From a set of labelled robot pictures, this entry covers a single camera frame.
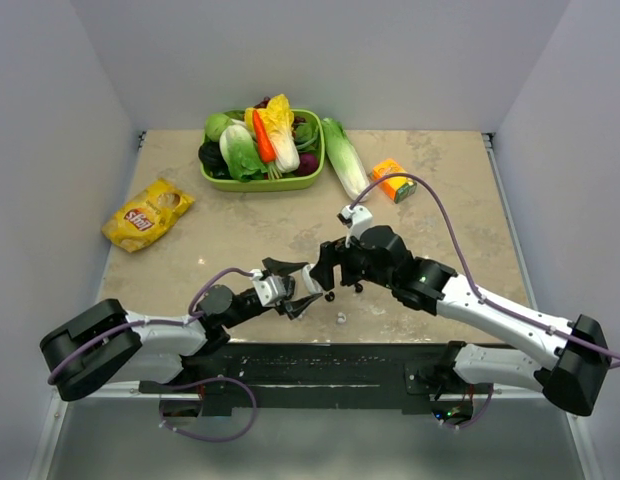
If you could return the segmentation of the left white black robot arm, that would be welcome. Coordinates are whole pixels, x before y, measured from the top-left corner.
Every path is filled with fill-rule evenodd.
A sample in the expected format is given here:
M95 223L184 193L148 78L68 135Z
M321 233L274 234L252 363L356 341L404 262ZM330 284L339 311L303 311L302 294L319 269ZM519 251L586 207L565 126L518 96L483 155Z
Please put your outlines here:
M83 399L108 383L149 381L190 390L197 368L188 358L229 343L231 328L274 311L296 319L324 294L312 265L266 258L260 269L222 270L179 317L144 315L103 300L47 334L40 350L47 382L65 401Z

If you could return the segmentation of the white earbud charging case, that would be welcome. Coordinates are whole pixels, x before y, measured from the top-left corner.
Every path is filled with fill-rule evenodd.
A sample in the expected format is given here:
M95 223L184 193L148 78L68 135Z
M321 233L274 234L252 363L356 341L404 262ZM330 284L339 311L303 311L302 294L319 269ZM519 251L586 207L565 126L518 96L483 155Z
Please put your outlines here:
M303 267L303 269L301 270L301 278L303 280L303 283L306 287L306 290L311 294L311 295L315 295L315 294L320 294L322 295L324 290L322 289L322 287L319 285L319 283L314 280L310 273L312 271L312 269L314 268L314 264L307 264Z

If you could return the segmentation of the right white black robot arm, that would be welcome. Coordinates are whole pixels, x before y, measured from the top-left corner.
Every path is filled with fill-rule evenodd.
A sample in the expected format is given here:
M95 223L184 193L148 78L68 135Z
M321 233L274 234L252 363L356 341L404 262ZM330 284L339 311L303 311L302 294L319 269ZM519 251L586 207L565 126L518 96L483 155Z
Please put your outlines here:
M413 256L388 226L323 243L317 263L304 268L303 278L312 292L328 292L336 270L345 286L366 281L385 287L407 308L465 323L503 341L501 347L450 343L432 369L442 390L510 385L540 392L568 413L592 414L611 365L597 320L580 315L571 321L502 297L489 299L453 268Z

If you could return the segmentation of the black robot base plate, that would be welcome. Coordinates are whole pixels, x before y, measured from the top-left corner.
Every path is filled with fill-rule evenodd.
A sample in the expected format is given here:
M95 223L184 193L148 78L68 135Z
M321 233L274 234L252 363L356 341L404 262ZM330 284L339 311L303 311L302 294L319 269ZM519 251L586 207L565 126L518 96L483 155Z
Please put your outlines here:
M143 394L194 394L204 381L202 414L228 415L257 405L293 409L388 409L430 414L489 391L435 367L447 360L445 344L228 343L206 356L185 357L166 385L141 382Z

